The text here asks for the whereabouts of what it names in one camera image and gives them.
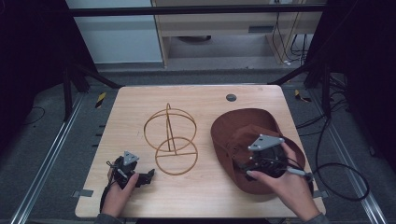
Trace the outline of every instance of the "black cable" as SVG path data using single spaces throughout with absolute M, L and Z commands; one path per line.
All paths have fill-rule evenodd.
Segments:
M 359 202 L 359 201 L 365 199 L 365 198 L 369 195 L 369 193 L 370 193 L 370 186 L 369 186 L 369 183 L 368 183 L 367 179 L 366 179 L 360 172 L 358 172 L 356 169 L 354 169 L 354 168 L 352 168 L 352 167 L 350 167 L 350 166 L 348 166 L 348 165 L 345 165 L 345 164 L 342 164 L 342 163 L 338 163 L 338 162 L 328 162 L 328 163 L 325 163 L 325 164 L 322 164 L 322 165 L 318 166 L 318 152 L 319 152 L 320 143 L 321 143 L 321 140 L 322 140 L 324 131 L 325 131 L 326 127 L 330 124 L 330 121 L 331 121 L 331 119 L 326 119 L 325 125 L 323 125 L 323 128 L 322 128 L 322 130 L 321 130 L 321 133 L 320 133 L 320 136 L 319 136 L 319 139 L 318 139 L 318 144 L 317 144 L 316 153 L 315 153 L 315 166 L 316 166 L 317 168 L 316 168 L 316 170 L 313 172 L 313 174 L 318 173 L 318 177 L 319 177 L 320 181 L 323 183 L 323 185 L 326 186 L 326 188 L 327 188 L 329 191 L 331 191 L 332 193 L 334 193 L 335 195 L 337 195 L 337 196 L 339 196 L 340 198 L 343 198 L 343 199 L 345 199 L 345 200 L 348 200 L 348 201 Z M 348 197 L 348 196 L 346 196 L 346 195 L 343 195 L 343 194 L 337 192 L 335 189 L 331 188 L 331 187 L 323 180 L 323 177 L 322 177 L 322 175 L 321 175 L 321 173 L 320 173 L 320 169 L 322 169 L 322 168 L 324 168 L 324 167 L 328 167 L 328 166 L 343 166 L 343 167 L 345 167 L 345 168 L 347 168 L 347 169 L 349 169 L 349 170 L 355 172 L 355 173 L 363 180 L 364 185 L 365 185 L 365 187 L 366 187 L 366 192 L 363 194 L 363 196 L 358 197 L 358 198 L 352 198 L 352 197 Z
M 315 117 L 313 119 L 309 119 L 309 120 L 307 120 L 306 122 L 304 122 L 302 124 L 296 125 L 296 129 L 301 129 L 301 128 L 307 127 L 309 125 L 312 125 L 312 124 L 318 122 L 319 120 L 321 120 L 324 117 L 325 117 L 324 115 L 320 115 L 320 116 Z
M 296 46 L 296 39 L 297 39 L 298 35 L 295 35 L 292 42 L 291 42 L 291 47 L 290 47 L 290 52 L 292 55 L 294 56 L 298 56 L 300 57 L 300 61 L 302 59 L 304 59 L 305 61 L 305 53 L 307 52 L 307 50 L 305 50 L 305 45 L 307 42 L 307 35 L 304 35 L 304 42 L 303 42 L 303 48 L 302 49 L 294 49 L 293 47 Z
M 44 115 L 46 114 L 46 110 L 41 106 L 34 106 L 34 107 L 32 107 L 32 110 L 33 109 L 41 109 L 43 111 L 43 113 L 41 114 L 41 116 L 38 119 L 23 123 L 22 125 L 34 124 L 34 123 L 38 122 L 39 120 L 41 120 L 44 117 Z
M 304 170 L 304 167 L 302 166 L 302 165 L 300 165 L 297 161 L 295 161 L 295 160 L 293 160 L 293 159 L 291 159 L 291 158 L 289 158 L 289 157 L 283 157 L 283 158 L 286 158 L 288 161 L 293 161 L 293 162 L 295 162 L 296 164 L 294 165 L 294 164 L 291 164 L 291 163 L 289 163 L 289 162 L 286 162 L 286 161 L 280 161 L 280 160 L 275 160 L 275 159 L 269 159 L 269 158 L 262 158 L 264 161 L 269 161 L 269 162 L 271 162 L 271 163 L 279 163 L 279 164 L 282 164 L 282 165 L 284 165 L 284 166 L 289 166 L 289 167 L 291 167 L 291 168 L 293 168 L 293 169 L 296 169 L 296 170 Z
M 113 178 L 114 178 L 115 173 L 116 173 L 116 169 L 115 168 L 117 168 L 117 166 L 114 165 L 114 164 L 111 164 L 110 161 L 107 161 L 106 164 L 108 166 L 110 166 L 110 169 L 113 169 L 112 172 L 111 172 L 111 176 L 108 178 L 108 183 L 107 183 L 107 187 L 110 188 L 111 185 L 113 185 L 114 183 L 116 183 L 118 181 L 118 179 L 117 179 L 117 180 L 114 180 L 113 182 L 111 182 L 113 180 Z
M 337 103 L 337 105 L 340 105 L 340 104 L 347 104 L 347 100 L 340 100 L 340 101 Z M 342 108 L 347 108 L 346 106 L 340 106 L 340 107 L 338 107 L 338 108 L 335 109 L 335 107 L 336 107 L 337 105 L 334 105 L 334 106 L 332 107 L 332 112 L 336 112 L 336 111 L 338 111 L 338 110 L 340 110 L 340 109 L 342 109 Z
M 316 133 L 303 133 L 303 134 L 299 134 L 299 136 L 300 137 L 305 137 L 305 136 L 314 135 L 314 134 L 318 134 L 318 133 L 320 133 L 320 131 L 316 132 Z
M 273 42 L 274 48 L 276 50 L 276 54 L 279 57 L 279 60 L 282 60 L 282 57 L 280 57 L 280 53 L 277 50 L 277 47 L 276 47 L 276 44 L 275 44 L 275 40 L 274 40 L 275 39 L 275 31 L 277 30 L 277 32 L 279 34 L 280 42 L 282 43 L 282 46 L 283 46 L 283 52 L 284 52 L 285 56 L 289 59 L 289 62 L 291 63 L 291 62 L 297 61 L 299 59 L 291 59 L 289 57 L 288 53 L 286 52 L 286 46 L 285 46 L 285 43 L 283 42 L 282 34 L 280 33 L 280 29 L 279 29 L 279 14 L 280 14 L 280 12 L 276 13 L 276 23 L 275 23 L 275 26 L 274 26 L 274 30 L 272 32 L 272 42 Z

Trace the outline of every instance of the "floor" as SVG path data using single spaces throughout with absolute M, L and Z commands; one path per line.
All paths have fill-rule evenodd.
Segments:
M 294 47 L 301 48 L 302 39 Z M 290 53 L 290 57 L 299 56 Z M 136 69 L 129 72 L 103 72 L 103 76 L 126 85 L 184 85 L 184 84 L 229 84 L 229 83 L 266 83 L 286 75 L 300 65 L 297 60 L 290 65 L 278 64 L 269 50 L 263 36 L 212 36 L 208 41 L 200 38 L 174 38 L 166 68 Z M 318 105 L 320 88 L 306 90 L 302 85 L 305 74 L 283 85 L 296 125 L 321 114 Z M 334 74 L 339 80 L 342 75 Z M 76 93 L 74 102 L 79 102 L 79 112 L 66 127 L 66 139 L 58 139 L 62 123 L 63 93 L 62 86 L 43 91 L 35 98 L 35 107 L 26 119 L 21 132 L 10 144 L 12 153 L 0 164 L 1 201 L 0 222 L 8 223 L 16 214 L 29 188 L 36 181 L 42 165 L 49 167 L 42 172 L 44 181 L 37 188 L 37 194 L 30 196 L 34 203 L 26 208 L 27 222 L 32 223 L 80 223 L 92 222 L 74 215 L 78 198 L 76 191 L 83 188 L 86 174 L 90 168 L 100 136 L 104 130 L 112 103 L 117 95 L 103 84 L 89 79 L 92 87 L 89 93 Z M 295 97 L 300 91 L 302 98 Z M 98 95 L 105 91 L 106 99 L 101 108 L 95 108 Z M 323 128 L 324 119 L 306 128 L 298 129 L 306 156 L 311 165 L 324 162 L 342 162 L 356 167 L 363 173 L 371 187 L 369 197 L 361 202 L 350 202 L 330 192 L 317 179 L 319 188 L 331 195 L 324 199 L 327 216 L 332 223 L 396 223 L 396 199 L 393 192 L 396 185 L 394 174 L 383 158 L 370 155 L 368 143 L 362 136 L 352 115 L 347 112 L 347 104 L 341 94 L 333 96 L 334 109 L 332 122 L 323 134 L 320 146 L 318 132 Z M 59 151 L 51 154 L 56 160 L 48 161 L 49 148 L 53 143 Z M 355 174 L 340 168 L 322 170 L 326 183 L 348 196 L 359 196 L 364 187 Z

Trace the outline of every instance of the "wooden table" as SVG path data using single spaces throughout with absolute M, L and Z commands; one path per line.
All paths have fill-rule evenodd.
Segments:
M 226 96 L 230 93 L 236 96 L 236 101 L 227 101 Z M 197 124 L 192 142 L 197 147 L 198 160 L 184 175 L 167 175 L 158 169 L 156 150 L 149 146 L 144 136 L 145 123 L 153 114 L 165 109 L 168 103 L 172 108 L 190 113 Z M 269 111 L 277 120 L 281 132 L 303 148 L 278 86 L 121 88 L 84 186 L 84 189 L 93 190 L 93 195 L 79 198 L 77 216 L 97 216 L 107 183 L 109 167 L 106 162 L 114 161 L 123 155 L 124 150 L 128 150 L 140 158 L 135 169 L 138 173 L 146 173 L 153 168 L 156 173 L 150 185 L 134 191 L 123 217 L 295 217 L 275 195 L 251 195 L 240 190 L 226 175 L 216 157 L 210 135 L 213 121 L 225 112 L 248 107 Z M 194 126 L 188 119 L 173 116 L 171 123 L 174 136 L 189 138 L 193 135 Z M 165 117 L 158 117 L 148 124 L 147 137 L 154 145 L 166 140 Z M 175 166 L 191 162 L 179 157 L 174 158 Z M 310 171 L 308 163 L 305 170 Z M 317 198 L 315 202 L 324 213 L 322 200 Z

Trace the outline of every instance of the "wire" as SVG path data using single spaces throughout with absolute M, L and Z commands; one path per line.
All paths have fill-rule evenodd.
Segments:
M 304 122 L 302 124 L 296 125 L 296 129 L 305 128 L 305 127 L 307 127 L 309 125 L 312 125 L 312 124 L 318 122 L 319 120 L 321 120 L 324 117 L 325 117 L 324 115 L 320 115 L 320 116 L 318 116 L 316 118 L 309 119 L 309 120 L 307 120 L 306 122 Z
M 46 114 L 46 110 L 41 106 L 34 106 L 34 107 L 32 107 L 32 109 L 41 109 L 43 111 L 43 113 L 41 114 L 41 116 L 38 119 L 29 121 L 29 122 L 25 122 L 22 125 L 34 124 L 34 123 L 38 122 L 39 120 L 41 120 L 44 117 L 44 115 Z
M 273 45 L 274 45 L 274 49 L 276 50 L 276 54 L 277 54 L 277 56 L 279 57 L 279 60 L 282 60 L 282 57 L 280 56 L 280 53 L 279 53 L 279 51 L 277 50 L 277 47 L 276 47 L 276 44 L 275 44 L 275 32 L 276 32 L 276 30 L 277 30 L 277 32 L 278 32 L 278 34 L 279 34 L 280 42 L 282 43 L 282 46 L 283 46 L 283 53 L 284 53 L 285 56 L 289 59 L 289 62 L 291 63 L 291 62 L 294 62 L 294 61 L 298 61 L 299 59 L 291 59 L 291 58 L 289 57 L 288 53 L 286 52 L 286 46 L 285 46 L 285 43 L 284 43 L 284 41 L 283 41 L 282 34 L 280 33 L 280 28 L 279 28 L 279 15 L 280 15 L 280 12 L 277 12 L 277 13 L 276 13 L 276 23 L 275 23 L 275 26 L 274 26 L 274 30 L 273 30 L 273 32 L 272 32 L 272 42 L 273 42 Z
M 340 101 L 337 103 L 337 105 L 346 104 L 346 103 L 347 103 L 347 100 L 340 100 Z M 340 109 L 342 109 L 342 108 L 347 108 L 347 106 L 340 106 L 340 107 L 338 107 L 338 108 L 335 109 L 335 107 L 336 107 L 337 105 L 334 105 L 334 106 L 332 107 L 332 112 L 336 112 L 336 111 L 338 111 L 338 110 L 340 110 Z
M 316 132 L 316 133 L 303 133 L 303 134 L 299 134 L 300 137 L 305 137 L 305 136 L 309 136 L 309 135 L 314 135 L 314 134 L 318 134 L 320 132 Z
M 109 189 L 114 183 L 118 181 L 118 179 L 113 181 L 117 165 L 112 164 L 110 161 L 107 161 L 106 164 L 110 166 L 110 169 L 113 169 L 113 171 L 111 172 L 111 176 L 108 178 L 107 188 Z
M 295 161 L 294 159 L 291 159 L 291 158 L 288 157 L 288 160 L 289 160 L 289 161 L 292 161 L 292 162 L 294 162 L 294 163 L 296 163 L 297 166 L 298 166 L 300 169 L 302 169 L 302 170 L 304 169 L 304 167 L 303 167 L 300 163 L 298 163 L 297 161 Z
M 305 63 L 305 53 L 308 52 L 308 50 L 305 50 L 305 45 L 307 44 L 307 34 L 304 35 L 304 41 L 303 41 L 303 48 L 302 49 L 294 49 L 293 46 L 296 44 L 296 39 L 298 35 L 295 35 L 293 38 L 293 41 L 291 42 L 290 46 L 290 52 L 292 55 L 300 57 L 300 65 L 303 65 Z
M 335 195 L 337 195 L 337 196 L 339 196 L 340 198 L 343 198 L 343 199 L 345 199 L 345 200 L 348 200 L 348 201 L 359 202 L 359 201 L 365 199 L 365 198 L 369 195 L 369 193 L 370 193 L 370 185 L 369 185 L 367 179 L 366 179 L 360 172 L 358 172 L 356 169 L 354 169 L 354 168 L 352 168 L 352 167 L 350 167 L 350 166 L 348 166 L 348 165 L 345 165 L 345 164 L 339 163 L 339 162 L 328 162 L 328 163 L 322 164 L 322 165 L 320 165 L 320 166 L 318 165 L 318 153 L 319 153 L 320 143 L 321 143 L 321 140 L 322 140 L 324 131 L 325 131 L 326 127 L 330 124 L 330 121 L 331 121 L 331 119 L 326 119 L 325 125 L 323 125 L 323 128 L 322 128 L 321 133 L 320 133 L 320 136 L 319 136 L 319 140 L 318 140 L 318 144 L 317 144 L 317 148 L 316 148 L 316 153 L 315 153 L 315 166 L 316 166 L 317 168 L 316 168 L 316 170 L 313 172 L 313 174 L 318 173 L 318 177 L 319 177 L 320 181 L 323 183 L 323 185 L 326 186 L 326 188 L 327 188 L 329 191 L 331 191 L 332 193 L 334 193 Z M 323 169 L 324 167 L 328 167 L 328 166 L 342 166 L 342 167 L 345 167 L 345 168 L 347 168 L 347 169 L 349 169 L 349 170 L 355 172 L 355 173 L 361 178 L 361 180 L 363 180 L 364 185 L 365 185 L 365 187 L 366 187 L 366 191 L 365 191 L 365 193 L 363 194 L 363 196 L 358 197 L 358 198 L 353 198 L 353 197 L 349 197 L 349 196 L 346 196 L 346 195 L 344 195 L 344 194 L 341 194 L 341 193 L 337 192 L 335 189 L 331 188 L 331 187 L 323 180 L 323 176 L 322 176 L 321 173 L 320 173 L 320 170 L 321 170 L 321 169 Z

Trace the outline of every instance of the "person's right hand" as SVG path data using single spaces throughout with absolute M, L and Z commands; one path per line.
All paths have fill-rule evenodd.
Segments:
M 112 168 L 108 171 L 108 177 L 111 176 L 111 170 Z M 105 198 L 102 213 L 112 217 L 118 217 L 134 192 L 134 186 L 138 178 L 138 173 L 132 175 L 124 189 L 117 182 L 112 184 Z
M 282 147 L 286 156 L 296 161 L 295 152 L 286 143 L 282 143 Z M 302 221 L 310 220 L 320 213 L 303 176 L 289 172 L 280 178 L 272 178 L 260 171 L 247 171 L 247 174 L 268 186 Z

